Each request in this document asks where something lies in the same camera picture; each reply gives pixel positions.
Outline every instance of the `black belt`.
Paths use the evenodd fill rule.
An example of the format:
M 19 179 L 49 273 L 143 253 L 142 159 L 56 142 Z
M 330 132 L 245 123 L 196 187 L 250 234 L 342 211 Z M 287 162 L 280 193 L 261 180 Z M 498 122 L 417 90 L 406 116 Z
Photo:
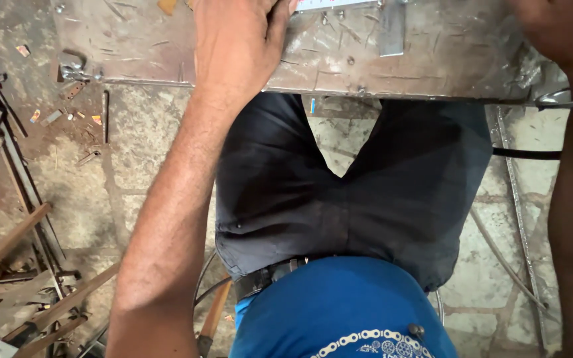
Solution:
M 265 268 L 259 269 L 258 271 L 251 272 L 246 276 L 242 276 L 234 283 L 234 291 L 238 298 L 238 302 L 262 291 L 263 289 L 266 289 L 275 281 L 278 281 L 288 273 L 295 271 L 298 267 L 302 267 L 311 261 L 322 259 L 324 257 L 327 256 L 293 258 L 277 264 L 269 265 Z

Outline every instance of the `ruler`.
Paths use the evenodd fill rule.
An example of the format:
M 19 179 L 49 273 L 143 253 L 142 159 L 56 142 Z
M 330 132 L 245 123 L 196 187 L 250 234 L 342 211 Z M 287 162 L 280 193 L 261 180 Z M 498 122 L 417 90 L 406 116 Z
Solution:
M 361 3 L 373 3 L 376 0 L 299 0 L 297 11 L 333 8 L 334 6 L 354 5 Z

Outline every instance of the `white chain print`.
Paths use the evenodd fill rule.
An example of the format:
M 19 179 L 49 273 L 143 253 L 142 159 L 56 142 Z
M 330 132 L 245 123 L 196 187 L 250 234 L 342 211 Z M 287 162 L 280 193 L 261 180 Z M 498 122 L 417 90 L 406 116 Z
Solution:
M 340 346 L 345 346 L 349 343 L 356 343 L 360 339 L 370 338 L 387 338 L 387 340 L 373 341 L 372 345 L 362 345 L 357 349 L 358 352 L 383 353 L 383 358 L 435 358 L 430 352 L 419 344 L 413 338 L 401 334 L 400 332 L 393 332 L 391 330 L 363 330 L 359 333 L 352 333 L 346 337 L 338 339 L 336 342 L 331 342 L 326 347 L 312 355 L 311 358 L 324 358 L 330 353 L 335 352 Z

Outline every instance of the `black cable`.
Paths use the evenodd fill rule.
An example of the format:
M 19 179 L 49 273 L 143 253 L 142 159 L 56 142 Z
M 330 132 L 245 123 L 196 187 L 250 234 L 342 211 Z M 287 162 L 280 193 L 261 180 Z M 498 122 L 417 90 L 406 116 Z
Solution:
M 494 148 L 494 155 L 517 159 L 561 160 L 562 151 L 536 151 Z
M 194 301 L 194 307 L 198 306 L 198 304 L 200 302 L 203 301 L 203 299 L 205 299 L 205 297 L 209 296 L 212 292 L 214 292 L 216 289 L 218 289 L 220 286 L 224 285 L 225 283 L 231 281 L 231 276 L 227 277 L 226 279 L 216 283 L 215 285 L 211 286 L 207 291 L 205 291 L 200 297 L 196 298 L 196 300 Z
M 196 298 L 198 297 L 198 288 L 200 288 L 201 283 L 203 282 L 203 278 L 205 277 L 205 272 L 207 272 L 207 268 L 209 267 L 209 264 L 211 264 L 211 261 L 213 261 L 214 257 L 216 257 L 216 248 L 214 248 L 211 251 L 211 254 L 209 255 L 209 258 L 207 259 L 207 262 L 205 263 L 205 265 L 203 265 L 203 269 L 201 270 L 201 275 L 198 276 L 198 283 L 196 283 L 196 290 L 194 291 L 194 302 L 196 301 Z

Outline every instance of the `concrete floor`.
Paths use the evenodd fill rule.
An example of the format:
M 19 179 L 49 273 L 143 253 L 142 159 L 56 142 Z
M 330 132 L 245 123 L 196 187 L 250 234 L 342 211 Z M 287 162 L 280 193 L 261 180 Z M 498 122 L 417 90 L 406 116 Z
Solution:
M 41 197 L 55 207 L 51 218 L 57 237 L 72 265 L 89 279 L 119 260 L 147 189 L 176 133 L 190 91 L 92 85 L 72 102 L 63 102 L 55 95 L 60 88 L 46 76 L 49 59 L 59 48 L 48 9 L 48 0 L 35 0 L 30 5 L 0 1 L 0 69 L 9 75 L 5 88 L 8 98 L 30 133 L 27 139 L 17 139 Z M 14 49 L 20 44 L 27 44 L 32 52 L 27 59 Z M 98 146 L 100 128 L 89 118 L 100 111 L 103 88 L 111 93 L 110 149 Z M 310 117 L 311 128 L 327 164 L 342 175 L 370 134 L 377 102 L 322 98 L 317 102 L 316 115 L 322 117 Z M 62 117 L 47 129 L 28 121 L 36 108 L 52 113 L 63 106 L 88 116 L 74 122 Z M 495 123 L 498 110 L 488 107 L 495 145 L 500 144 Z M 558 150 L 566 120 L 566 111 L 538 113 L 512 108 L 505 119 L 506 138 L 518 149 Z M 75 167 L 77 160 L 99 149 L 101 159 Z M 558 163 L 515 160 L 514 167 L 537 287 L 550 312 L 560 317 L 546 231 Z M 0 237 L 23 216 L 18 207 L 0 158 Z M 529 282 L 504 159 L 491 160 L 473 212 L 480 225 L 471 216 L 466 221 L 455 274 L 441 290 L 445 326 L 461 357 L 538 357 L 536 311 L 499 265 L 482 233 L 497 243 L 513 270 Z M 211 210 L 208 250 L 213 248 L 213 240 Z M 14 265 L 22 261 L 12 260 Z M 223 273 L 222 265 L 214 261 L 203 289 L 219 281 Z M 71 337 L 74 347 L 86 342 L 105 323 L 112 294 L 113 281 L 86 300 L 84 311 L 91 319 Z M 197 307 L 196 331 L 210 303 L 207 299 Z M 234 316 L 233 295 L 227 301 L 210 357 L 228 354 L 235 333 L 234 323 L 225 319 L 229 315 Z M 548 348 L 560 347 L 560 326 L 546 319 L 545 328 Z

